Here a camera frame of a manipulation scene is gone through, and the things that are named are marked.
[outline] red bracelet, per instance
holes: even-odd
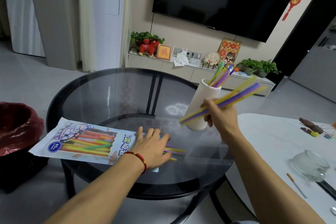
[[[140,160],[143,162],[143,164],[144,164],[144,166],[145,166],[145,170],[142,172],[142,174],[143,174],[144,172],[146,172],[146,170],[147,170],[147,164],[146,164],[146,162],[145,162],[145,159],[144,159],[139,153],[135,153],[135,152],[133,152],[133,151],[126,151],[126,152],[124,152],[124,154],[125,154],[125,153],[134,154],[135,156],[137,156],[138,158],[140,158]]]

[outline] blue round label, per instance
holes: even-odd
[[[48,151],[56,152],[61,148],[61,146],[62,146],[61,142],[53,142],[53,143],[49,144]]]

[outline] red horse figurine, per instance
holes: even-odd
[[[142,56],[144,52],[148,52],[148,56],[152,58],[154,55],[155,49],[160,45],[160,42],[153,40],[149,44],[149,39],[144,39],[143,42],[144,43],[140,45],[139,55]]]

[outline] white vase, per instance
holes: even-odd
[[[207,85],[207,83],[209,82],[208,79],[202,79],[196,92],[194,97],[191,100],[191,103],[187,109],[187,111],[185,112],[185,116],[190,115],[196,111],[198,111],[200,109],[200,105],[203,103],[204,99],[209,99],[209,98],[218,98],[220,93],[221,93],[221,89],[222,87],[219,88],[214,88],[214,87],[210,87],[209,85]],[[187,128],[193,130],[193,131],[201,131],[203,129],[205,129],[207,127],[207,122],[204,121],[204,118],[198,118],[195,119],[191,122],[187,123]]]

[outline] forearm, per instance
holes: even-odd
[[[261,224],[320,224],[319,215],[260,157],[240,131],[225,138]]]
[[[45,224],[111,223],[143,170],[144,165],[136,156],[121,156],[109,170],[63,205]]]

